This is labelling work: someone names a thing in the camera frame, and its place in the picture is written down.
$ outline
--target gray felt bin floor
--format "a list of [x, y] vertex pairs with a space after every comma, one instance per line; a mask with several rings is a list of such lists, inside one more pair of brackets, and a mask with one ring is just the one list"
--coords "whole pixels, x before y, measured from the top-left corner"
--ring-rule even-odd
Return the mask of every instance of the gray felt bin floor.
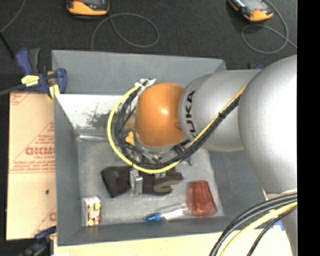
[[76, 133], [80, 197], [98, 196], [101, 200], [100, 225], [145, 222], [145, 217], [156, 209], [186, 202], [189, 182], [206, 180], [211, 189], [218, 212], [223, 216], [214, 170], [207, 150], [199, 149], [192, 155], [192, 166], [186, 161], [176, 166], [183, 180], [172, 185], [172, 192], [165, 196], [149, 194], [124, 194], [110, 197], [100, 172], [110, 166], [125, 166], [109, 145], [106, 136], [108, 111], [119, 96], [64, 95], [60, 102]]

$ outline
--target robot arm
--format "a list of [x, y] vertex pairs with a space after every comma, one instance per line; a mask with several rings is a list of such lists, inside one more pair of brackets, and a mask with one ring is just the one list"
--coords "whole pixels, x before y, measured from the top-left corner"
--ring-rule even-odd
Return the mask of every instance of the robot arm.
[[[199, 136], [206, 133], [203, 131], [212, 118], [221, 117], [219, 125], [205, 137], [202, 148], [224, 152], [244, 150], [266, 194], [297, 189], [296, 55], [277, 61], [263, 70], [222, 71], [197, 78], [183, 91], [177, 85], [172, 88], [162, 93], [166, 104], [159, 104], [160, 92], [168, 90], [163, 84], [155, 84], [139, 96], [133, 137], [135, 147], [140, 152], [153, 154], [155, 159], [158, 154], [185, 138], [191, 142], [189, 147], [194, 147], [199, 142]], [[239, 91], [237, 106], [223, 116], [222, 109]], [[141, 125], [141, 120], [148, 120], [149, 124]], [[154, 133], [162, 121], [165, 125]], [[160, 133], [177, 135], [165, 142]], [[154, 173], [163, 172], [179, 162], [180, 159], [176, 158], [159, 168], [156, 168], [159, 165], [156, 162], [154, 165], [139, 164], [134, 159], [127, 164]], [[291, 241], [292, 253], [298, 255], [297, 211], [287, 216], [283, 223]]]

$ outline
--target black cable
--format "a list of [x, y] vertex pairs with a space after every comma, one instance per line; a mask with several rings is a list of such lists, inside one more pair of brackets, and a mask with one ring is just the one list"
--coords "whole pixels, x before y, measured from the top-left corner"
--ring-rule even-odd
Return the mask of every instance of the black cable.
[[264, 214], [270, 210], [279, 208], [281, 206], [285, 206], [290, 203], [294, 203], [297, 201], [298, 195], [297, 193], [283, 195], [262, 203], [259, 203], [248, 210], [241, 213], [238, 217], [236, 217], [223, 231], [218, 241], [215, 243], [212, 248], [209, 256], [216, 256], [222, 243], [228, 238], [228, 236], [235, 231], [239, 226], [244, 224], [245, 222], [252, 222], [253, 218], [258, 217], [261, 214]]
[[126, 149], [126, 144], [125, 144], [125, 138], [123, 136], [121, 136], [120, 132], [118, 131], [119, 129], [123, 129], [124, 124], [121, 124], [121, 116], [125, 115], [125, 113], [127, 112], [127, 109], [129, 108], [129, 106], [131, 105], [132, 101], [134, 100], [134, 98], [136, 97], [136, 95], [138, 94], [138, 92], [134, 92], [133, 94], [131, 94], [126, 101], [124, 102], [124, 104], [122, 105], [120, 111], [118, 112], [118, 120], [116, 122], [116, 127], [115, 127], [115, 137], [116, 140], [119, 144], [119, 147], [122, 151], [122, 153], [124, 153], [124, 155], [134, 164], [139, 165], [142, 168], [146, 168], [146, 169], [159, 169], [159, 168], [163, 168], [166, 167], [172, 163], [175, 163], [177, 161], [184, 161], [186, 159], [188, 159], [192, 154], [194, 154], [205, 142], [206, 140], [210, 137], [210, 135], [214, 132], [214, 130], [218, 127], [218, 125], [221, 123], [221, 121], [239, 104], [239, 100], [240, 100], [240, 96], [239, 95], [236, 99], [234, 99], [234, 101], [222, 112], [219, 113], [219, 116], [217, 117], [217, 119], [211, 124], [211, 126], [205, 131], [204, 134], [202, 134], [202, 136], [200, 136], [200, 138], [195, 141], [191, 146], [187, 147], [186, 150], [184, 150], [182, 153], [178, 154], [177, 156], [167, 160], [166, 162], [162, 162], [162, 163], [140, 163], [137, 162], [135, 159], [133, 159], [131, 157], [131, 154], [128, 152], [128, 150]]
[[[115, 33], [123, 40], [125, 41], [127, 44], [131, 45], [131, 46], [134, 46], [134, 47], [139, 47], [139, 48], [149, 48], [149, 47], [152, 47], [154, 46], [155, 44], [158, 43], [159, 39], [160, 39], [160, 32], [159, 32], [159, 29], [158, 27], [156, 26], [156, 24], [154, 24], [150, 19], [142, 16], [142, 15], [139, 15], [139, 14], [136, 14], [136, 13], [131, 13], [131, 12], [122, 12], [122, 13], [116, 13], [116, 14], [111, 14], [110, 12], [110, 9], [109, 8], [109, 12], [108, 12], [108, 17], [104, 18], [94, 29], [93, 33], [92, 33], [92, 36], [91, 36], [91, 43], [90, 43], [90, 48], [91, 50], [94, 49], [94, 41], [95, 41], [95, 36], [96, 36], [96, 33], [98, 31], [98, 29], [101, 27], [101, 25], [103, 23], [105, 23], [106, 21], [110, 20], [110, 23], [111, 23], [111, 26], [112, 28], [114, 29]], [[131, 16], [131, 17], [136, 17], [136, 18], [140, 18], [142, 20], [145, 20], [147, 21], [148, 23], [150, 23], [155, 32], [156, 32], [156, 39], [150, 43], [150, 44], [137, 44], [137, 43], [133, 43], [133, 42], [130, 42], [129, 40], [127, 40], [125, 37], [123, 37], [121, 35], [121, 33], [117, 30], [117, 27], [115, 26], [114, 24], [114, 21], [113, 21], [113, 18], [115, 17], [121, 17], [121, 16]]]
[[4, 89], [4, 90], [0, 91], [0, 96], [14, 92], [14, 91], [22, 90], [23, 88], [24, 88], [23, 84], [12, 86], [9, 89]]
[[248, 254], [246, 256], [252, 256], [252, 254], [254, 253], [254, 250], [257, 248], [258, 243], [261, 241], [261, 239], [263, 238], [263, 236], [267, 233], [267, 231], [279, 220], [281, 220], [283, 217], [287, 216], [289, 213], [291, 213], [293, 210], [297, 209], [297, 206], [289, 209], [288, 211], [286, 211], [285, 213], [279, 215], [277, 218], [275, 218], [274, 220], [272, 220], [264, 229], [263, 231], [259, 234], [259, 236], [256, 238], [256, 240], [254, 241], [253, 245], [251, 246]]

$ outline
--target black floor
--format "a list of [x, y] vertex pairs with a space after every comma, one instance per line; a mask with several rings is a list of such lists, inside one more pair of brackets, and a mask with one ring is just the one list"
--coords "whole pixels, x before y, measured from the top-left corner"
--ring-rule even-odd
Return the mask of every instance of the black floor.
[[[250, 26], [243, 32], [246, 40], [261, 53], [249, 48], [242, 31], [249, 24], [236, 13], [227, 0], [110, 0], [110, 13], [118, 31], [137, 47], [122, 40], [106, 20], [91, 40], [98, 20], [79, 20], [68, 13], [65, 0], [27, 0], [16, 19], [24, 0], [0, 0], [0, 31], [15, 53], [21, 48], [40, 48], [39, 65], [51, 68], [52, 49], [106, 51], [115, 53], [146, 53], [223, 59], [229, 70], [247, 69], [297, 54], [297, 49], [261, 26]], [[297, 45], [297, 0], [272, 0], [287, 26], [288, 39]], [[150, 19], [159, 32], [145, 20]], [[286, 30], [281, 18], [275, 15], [263, 25], [282, 35]], [[0, 91], [20, 83], [22, 71], [5, 44], [0, 41]], [[4, 241], [8, 169], [8, 95], [0, 96], [0, 255], [15, 254], [31, 241]]]

